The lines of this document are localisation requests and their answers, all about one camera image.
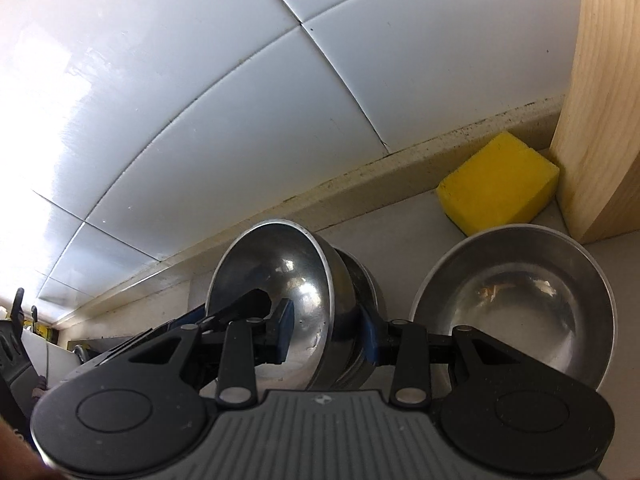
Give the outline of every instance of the metal rivet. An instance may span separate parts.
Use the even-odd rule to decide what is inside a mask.
[[[401,388],[396,391],[396,399],[403,404],[420,404],[427,398],[427,394],[420,388]]]
[[[242,404],[251,399],[251,392],[242,386],[231,386],[222,390],[218,397],[229,404]]]

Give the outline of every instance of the metal bowl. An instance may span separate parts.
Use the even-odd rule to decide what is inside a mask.
[[[591,255],[552,229],[514,224],[478,233],[436,264],[410,319],[431,333],[468,324],[598,388],[616,340],[609,282]],[[445,388],[443,370],[434,390]]]
[[[258,390],[329,388],[351,355],[356,299],[338,253],[288,220],[267,220],[241,234],[213,274],[207,315],[261,288],[275,307],[294,303],[295,327],[286,361],[255,369]]]
[[[341,251],[336,247],[334,249],[340,255],[349,271],[356,294],[356,301],[362,304],[370,304],[383,319],[386,319],[385,300],[382,297],[378,282],[369,272],[369,269],[352,254]],[[375,366],[365,359],[362,342],[360,337],[357,336],[347,366],[338,380],[335,381],[332,390],[356,390],[369,379],[374,369]]]

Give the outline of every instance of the bowl rim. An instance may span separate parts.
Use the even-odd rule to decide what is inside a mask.
[[[609,304],[611,305],[611,316],[612,316],[612,320],[613,320],[613,338],[611,340],[611,350],[609,352],[609,360],[607,361],[607,366],[606,366],[606,368],[604,370],[604,373],[602,374],[602,377],[600,378],[600,383],[595,388],[596,391],[599,391],[600,388],[602,387],[602,384],[604,383],[605,378],[607,377],[607,375],[609,373],[609,370],[611,368],[611,362],[613,360],[613,355],[616,352],[616,346],[618,344],[618,310],[617,310],[617,307],[616,307],[616,299],[615,299],[615,297],[613,295],[613,289],[611,288],[611,284],[609,283],[609,280],[607,279],[606,274],[604,273],[604,271],[602,270],[600,265],[597,263],[595,258],[593,256],[591,256],[589,251],[587,251],[587,249],[585,249],[582,245],[580,245],[578,242],[576,242],[570,236],[564,234],[563,232],[560,232],[560,231],[557,231],[555,229],[552,229],[550,227],[537,225],[537,224],[507,224],[507,225],[501,225],[501,226],[498,226],[498,227],[491,227],[489,229],[485,229],[483,231],[477,232],[477,233],[465,238],[464,240],[458,242],[452,248],[450,248],[450,250],[447,251],[434,264],[433,267],[431,267],[431,270],[429,271],[429,273],[427,274],[425,279],[422,280],[422,283],[420,284],[420,287],[418,288],[418,291],[416,292],[416,294],[414,296],[414,301],[413,301],[413,303],[411,305],[411,310],[409,312],[409,320],[410,321],[414,320],[415,313],[416,313],[416,311],[418,309],[418,304],[420,303],[420,300],[422,299],[422,295],[424,294],[424,291],[427,288],[427,286],[429,285],[429,282],[433,278],[434,274],[454,254],[456,254],[457,252],[462,250],[465,246],[473,243],[477,238],[481,238],[481,237],[483,237],[483,236],[485,236],[487,234],[490,234],[490,233],[493,233],[493,232],[496,232],[496,231],[519,230],[519,229],[526,229],[526,230],[532,230],[532,231],[542,231],[542,232],[545,232],[547,234],[551,234],[553,236],[556,236],[557,238],[560,238],[561,240],[564,240],[565,242],[569,243],[575,249],[578,249],[578,251],[580,251],[580,253],[582,253],[582,255],[585,258],[587,258],[589,263],[595,268],[595,270],[598,273],[600,279],[602,280],[602,283],[605,286],[605,289],[607,291],[607,295],[609,297]]]
[[[313,245],[314,249],[316,250],[316,253],[320,257],[320,261],[322,262],[322,268],[324,269],[324,275],[325,275],[326,280],[327,280],[327,286],[329,288],[329,323],[327,323],[326,337],[324,339],[324,344],[322,345],[320,359],[318,360],[318,364],[316,365],[316,368],[313,370],[313,373],[310,375],[309,381],[310,381],[310,383],[312,383],[312,381],[316,377],[316,373],[318,372],[318,368],[321,366],[322,356],[324,355],[324,350],[326,348],[326,345],[327,345],[328,342],[330,342],[332,340],[332,336],[333,336],[333,333],[334,333],[335,291],[334,291],[334,277],[333,277],[333,274],[332,274],[331,266],[329,265],[329,261],[327,260],[326,254],[324,254],[324,249],[322,248],[322,246],[320,245],[320,243],[318,242],[318,240],[316,239],[314,234],[311,231],[309,231],[308,229],[306,229],[305,227],[303,227],[302,225],[297,224],[295,222],[292,222],[291,220],[286,220],[284,218],[272,218],[272,219],[263,220],[261,222],[258,222],[257,224],[254,224],[253,226],[249,227],[247,230],[242,232],[242,234],[238,235],[238,237],[226,249],[225,253],[222,255],[222,257],[220,258],[220,261],[218,262],[218,264],[216,266],[216,270],[214,270],[214,272],[213,272],[213,276],[211,277],[211,282],[209,283],[209,288],[207,289],[207,299],[206,299],[205,307],[204,307],[205,316],[206,317],[211,316],[211,314],[209,313],[209,300],[210,300],[210,297],[211,297],[211,291],[212,291],[212,288],[213,288],[213,284],[216,281],[216,277],[218,275],[218,271],[222,268],[222,265],[225,263],[225,260],[226,260],[227,256],[229,255],[229,253],[240,242],[240,240],[242,240],[249,233],[251,233],[251,232],[253,232],[255,230],[258,230],[261,227],[265,227],[265,226],[271,225],[271,224],[286,225],[286,226],[291,227],[291,228],[295,229],[296,231],[300,232],[300,234],[304,235],[305,238],[311,242],[311,244]]]
[[[369,290],[371,291],[373,303],[376,305],[376,310],[380,313],[381,316],[384,315],[383,318],[386,319],[385,299],[382,295],[382,291],[380,290],[380,286],[378,285],[378,282],[375,280],[375,277],[373,276],[371,271],[367,269],[367,267],[349,251],[345,251],[344,249],[341,249],[340,247],[336,247],[334,245],[332,245],[332,247],[340,257],[342,257],[342,255],[344,254],[345,256],[353,260],[353,262],[362,271],[364,277],[367,280],[367,285],[369,285]]]

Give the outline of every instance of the white wall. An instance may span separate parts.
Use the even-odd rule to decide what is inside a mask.
[[[0,0],[0,304],[23,286],[60,319],[321,182],[564,93],[578,8]]]

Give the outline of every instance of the yellow sponge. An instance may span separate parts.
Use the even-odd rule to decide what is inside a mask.
[[[444,212],[465,234],[529,222],[556,192],[557,166],[501,132],[438,186]]]

